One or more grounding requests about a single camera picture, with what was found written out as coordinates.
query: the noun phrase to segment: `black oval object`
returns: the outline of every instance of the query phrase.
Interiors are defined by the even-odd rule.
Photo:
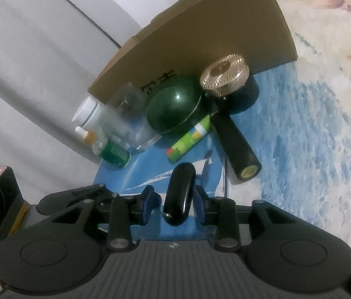
[[[173,170],[162,213],[168,224],[178,226],[187,219],[195,178],[195,167],[191,163],[181,163]]]

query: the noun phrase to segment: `table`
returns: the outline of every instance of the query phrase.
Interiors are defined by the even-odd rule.
[[[264,199],[346,241],[351,246],[351,0],[277,0],[299,59],[255,75],[257,102],[233,116],[263,164],[253,180],[237,184],[225,169],[213,134],[181,161],[194,163],[209,196],[237,204]],[[160,144],[133,156],[124,170],[103,162],[95,183],[121,194],[153,185],[163,200],[172,169]],[[193,213],[171,227],[154,211],[142,239],[202,239]]]

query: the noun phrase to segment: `white lid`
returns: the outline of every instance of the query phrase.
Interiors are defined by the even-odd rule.
[[[83,127],[97,108],[97,100],[95,100],[92,96],[89,96],[83,101],[79,109],[77,109],[72,122],[74,122],[77,126]]]
[[[84,139],[87,137],[88,135],[88,131],[87,130],[84,130],[83,128],[77,126],[76,129],[75,129],[75,132],[76,132],[76,135],[78,137],[81,138],[81,140],[84,141]]]

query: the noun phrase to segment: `green tube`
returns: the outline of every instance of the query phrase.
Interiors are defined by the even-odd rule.
[[[198,124],[187,132],[178,142],[166,151],[171,162],[178,161],[192,147],[194,147],[210,129],[210,115],[204,117]]]

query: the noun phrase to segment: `green label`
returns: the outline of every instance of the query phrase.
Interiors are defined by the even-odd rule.
[[[105,161],[120,168],[127,166],[131,159],[131,154],[127,150],[111,141],[108,141],[100,156]]]

